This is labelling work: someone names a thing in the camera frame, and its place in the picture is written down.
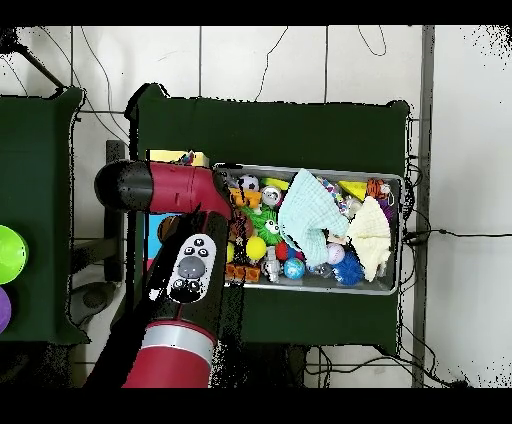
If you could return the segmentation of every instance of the gray bin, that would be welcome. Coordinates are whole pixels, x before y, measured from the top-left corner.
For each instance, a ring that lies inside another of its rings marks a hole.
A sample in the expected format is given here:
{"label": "gray bin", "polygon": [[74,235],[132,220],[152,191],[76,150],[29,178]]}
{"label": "gray bin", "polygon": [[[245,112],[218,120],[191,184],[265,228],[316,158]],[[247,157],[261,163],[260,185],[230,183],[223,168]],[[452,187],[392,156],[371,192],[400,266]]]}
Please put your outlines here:
{"label": "gray bin", "polygon": [[[237,165],[241,168],[233,169],[225,164],[217,164],[215,168],[238,177],[244,174],[252,174],[258,178],[273,177],[284,181],[291,181],[299,168],[281,168],[272,166],[258,165]],[[315,176],[322,176],[331,182],[344,181],[368,181],[370,178],[380,179],[388,183],[391,192],[395,198],[393,208],[393,219],[390,222],[391,227],[391,255],[389,256],[386,271],[383,277],[375,277],[372,282],[362,280],[354,286],[343,286],[334,278],[323,278],[313,275],[306,270],[306,273],[300,280],[291,280],[284,275],[279,276],[278,283],[271,283],[265,276],[260,277],[259,283],[246,283],[245,287],[250,289],[270,289],[270,290],[292,290],[309,292],[332,292],[332,293],[353,293],[365,295],[390,295],[395,292],[400,279],[400,260],[401,260],[401,231],[403,224],[402,206],[404,204],[404,180],[398,175],[392,174],[372,174],[366,172],[347,172],[347,171],[328,171],[318,169],[308,169]]]}

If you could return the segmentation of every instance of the light blue towel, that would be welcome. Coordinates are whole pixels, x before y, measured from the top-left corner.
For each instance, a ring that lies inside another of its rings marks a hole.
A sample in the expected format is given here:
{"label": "light blue towel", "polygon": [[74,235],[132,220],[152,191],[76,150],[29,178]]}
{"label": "light blue towel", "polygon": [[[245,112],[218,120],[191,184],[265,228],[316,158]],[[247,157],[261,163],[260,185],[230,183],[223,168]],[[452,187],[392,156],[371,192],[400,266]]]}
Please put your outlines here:
{"label": "light blue towel", "polygon": [[295,176],[279,209],[277,222],[286,243],[301,250],[311,267],[327,262],[322,229],[343,237],[349,223],[331,194],[306,169],[301,169]]}

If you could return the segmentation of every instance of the yellow ball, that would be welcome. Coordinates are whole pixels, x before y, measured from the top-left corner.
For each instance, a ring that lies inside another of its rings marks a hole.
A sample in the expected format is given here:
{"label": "yellow ball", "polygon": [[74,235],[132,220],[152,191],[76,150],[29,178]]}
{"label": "yellow ball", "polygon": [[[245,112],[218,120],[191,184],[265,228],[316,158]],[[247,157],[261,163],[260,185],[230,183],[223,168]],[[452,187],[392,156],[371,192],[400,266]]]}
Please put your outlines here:
{"label": "yellow ball", "polygon": [[252,236],[247,240],[245,253],[253,261],[258,261],[267,253],[267,245],[261,237]]}
{"label": "yellow ball", "polygon": [[228,241],[228,249],[226,254],[226,262],[233,262],[233,257],[235,256],[235,245]]}

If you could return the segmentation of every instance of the cream towel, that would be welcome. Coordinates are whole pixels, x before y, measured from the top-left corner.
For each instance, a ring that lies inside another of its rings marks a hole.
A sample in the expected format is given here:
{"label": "cream towel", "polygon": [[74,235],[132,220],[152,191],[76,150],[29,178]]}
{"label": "cream towel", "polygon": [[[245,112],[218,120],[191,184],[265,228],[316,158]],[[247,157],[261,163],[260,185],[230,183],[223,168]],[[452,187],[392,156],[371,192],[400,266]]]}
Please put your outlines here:
{"label": "cream towel", "polygon": [[373,197],[367,196],[364,199],[363,206],[350,223],[346,236],[350,238],[364,267],[364,277],[373,281],[378,266],[386,263],[391,254],[389,223]]}

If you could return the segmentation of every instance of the blue ball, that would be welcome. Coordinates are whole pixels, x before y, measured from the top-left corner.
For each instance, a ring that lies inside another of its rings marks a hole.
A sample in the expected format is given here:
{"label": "blue ball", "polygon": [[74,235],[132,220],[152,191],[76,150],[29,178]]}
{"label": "blue ball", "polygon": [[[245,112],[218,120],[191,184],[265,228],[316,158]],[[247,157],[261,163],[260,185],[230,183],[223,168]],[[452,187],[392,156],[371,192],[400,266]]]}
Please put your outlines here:
{"label": "blue ball", "polygon": [[288,259],[284,263],[284,275],[286,275],[291,280],[298,280],[304,275],[305,271],[306,266],[301,260],[297,258]]}

